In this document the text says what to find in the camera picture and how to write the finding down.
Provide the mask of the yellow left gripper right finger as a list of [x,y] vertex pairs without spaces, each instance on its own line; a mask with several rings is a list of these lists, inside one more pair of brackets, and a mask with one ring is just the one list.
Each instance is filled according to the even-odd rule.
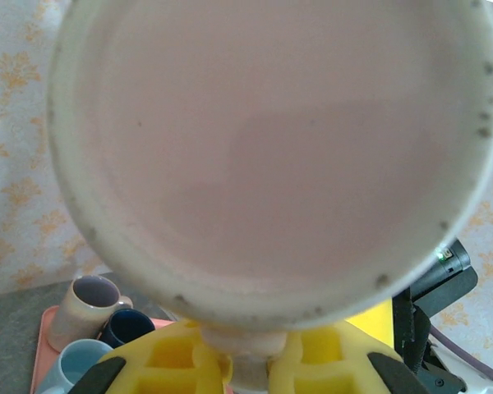
[[348,322],[290,332],[269,393],[426,393],[394,349]]

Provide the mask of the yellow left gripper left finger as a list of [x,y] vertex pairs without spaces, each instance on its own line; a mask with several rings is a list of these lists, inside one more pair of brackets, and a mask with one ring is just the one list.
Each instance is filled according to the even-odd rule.
[[169,323],[104,355],[72,393],[231,393],[231,360],[198,323]]

